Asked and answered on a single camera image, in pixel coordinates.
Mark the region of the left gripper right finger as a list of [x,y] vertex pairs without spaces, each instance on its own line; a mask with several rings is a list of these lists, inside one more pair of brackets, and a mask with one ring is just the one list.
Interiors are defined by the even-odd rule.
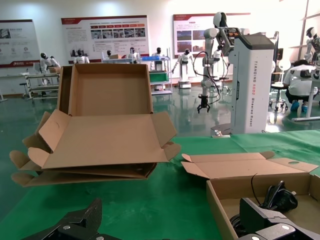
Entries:
[[240,223],[246,235],[240,240],[318,240],[320,235],[304,229],[278,211],[258,207],[249,198],[239,203]]

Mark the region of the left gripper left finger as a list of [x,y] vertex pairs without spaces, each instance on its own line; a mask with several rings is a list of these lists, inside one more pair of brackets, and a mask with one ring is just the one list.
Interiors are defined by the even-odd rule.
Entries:
[[114,240],[99,233],[102,223],[102,200],[96,198],[84,209],[70,211],[54,226],[27,236],[26,240]]

